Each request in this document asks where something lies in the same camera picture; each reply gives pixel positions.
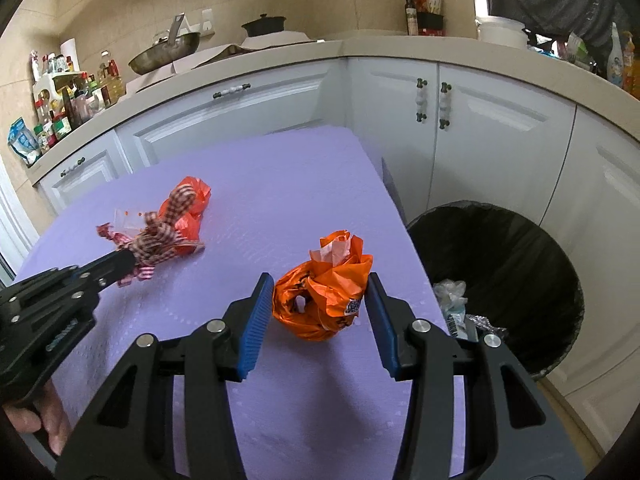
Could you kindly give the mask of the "person left hand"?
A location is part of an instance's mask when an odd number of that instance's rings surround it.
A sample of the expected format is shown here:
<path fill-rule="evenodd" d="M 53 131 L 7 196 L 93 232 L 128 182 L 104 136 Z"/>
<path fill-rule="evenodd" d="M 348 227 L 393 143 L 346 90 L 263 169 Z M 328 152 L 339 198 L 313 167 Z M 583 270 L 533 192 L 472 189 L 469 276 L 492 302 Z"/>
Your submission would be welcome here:
<path fill-rule="evenodd" d="M 47 434 L 50 450 L 55 456 L 60 456 L 72 433 L 72 425 L 51 379 L 36 395 L 32 405 L 33 408 L 18 408 L 4 404 L 3 409 L 17 432 L 34 434 L 43 429 Z"/>

